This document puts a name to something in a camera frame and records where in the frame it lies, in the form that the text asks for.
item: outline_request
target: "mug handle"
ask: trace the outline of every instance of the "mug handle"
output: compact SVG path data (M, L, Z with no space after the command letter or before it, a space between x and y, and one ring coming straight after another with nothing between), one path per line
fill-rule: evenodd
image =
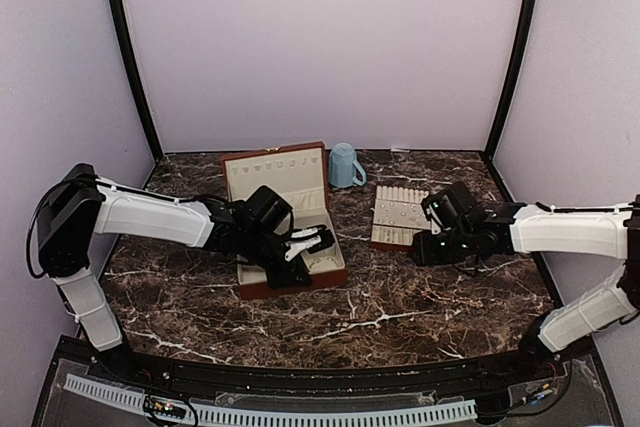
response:
M358 162L357 160L353 161L353 165L360 173L360 177L362 177L362 180L358 179L358 174L356 173L356 175L353 176L353 183L358 186L363 186L367 182L367 173L364 171L364 169L360 165L360 162Z

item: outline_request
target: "light blue cup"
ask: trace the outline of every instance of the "light blue cup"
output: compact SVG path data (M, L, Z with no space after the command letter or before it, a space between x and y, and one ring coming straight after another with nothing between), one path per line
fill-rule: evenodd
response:
M364 185L366 181L367 174L358 162L355 149L344 142L336 145L329 154L329 183L345 188Z

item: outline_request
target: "white wall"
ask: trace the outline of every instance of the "white wall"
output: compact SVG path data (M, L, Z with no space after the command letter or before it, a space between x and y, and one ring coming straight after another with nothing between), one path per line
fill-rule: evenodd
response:
M125 0L166 151L482 149L521 0Z
M608 205L640 193L640 0L537 0L496 164L518 200ZM616 266L548 256L565 301ZM640 425L640 322L596 336L626 425Z
M75 332L24 260L40 196L77 162L141 185L152 158L107 0L0 0L0 412L30 425L58 337ZM94 245L100 267L113 238Z

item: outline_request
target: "blue mug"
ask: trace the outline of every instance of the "blue mug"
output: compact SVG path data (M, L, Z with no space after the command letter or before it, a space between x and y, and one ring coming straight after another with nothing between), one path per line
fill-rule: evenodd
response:
M345 188L354 184L364 185L366 181L367 174L356 158L355 149L346 143L336 145L329 154L329 183Z

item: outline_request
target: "white perforated rail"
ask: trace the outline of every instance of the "white perforated rail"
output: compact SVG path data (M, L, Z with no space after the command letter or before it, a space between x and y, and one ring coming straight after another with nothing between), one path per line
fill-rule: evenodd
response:
M145 415L142 409L145 394L139 389L129 390L72 374L67 375L64 389L117 409ZM402 410L319 414L228 409L197 402L192 405L198 412L199 425L203 427L424 427L477 418L473 400ZM182 424L193 425L193 420L193 414L188 410Z

